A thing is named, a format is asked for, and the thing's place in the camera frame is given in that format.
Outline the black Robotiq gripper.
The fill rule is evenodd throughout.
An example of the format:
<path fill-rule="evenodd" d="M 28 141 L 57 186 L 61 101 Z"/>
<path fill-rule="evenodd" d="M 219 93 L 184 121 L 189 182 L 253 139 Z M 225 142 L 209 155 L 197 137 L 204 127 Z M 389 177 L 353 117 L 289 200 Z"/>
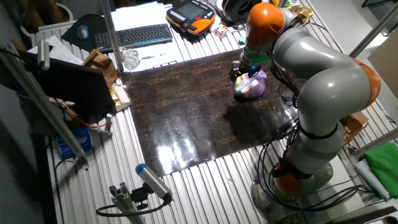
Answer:
<path fill-rule="evenodd" d="M 252 78 L 257 72 L 260 71 L 260 66 L 248 65 L 243 61 L 232 61 L 232 69 L 229 72 L 229 79 L 235 82 L 239 76 L 247 73 L 249 78 Z"/>

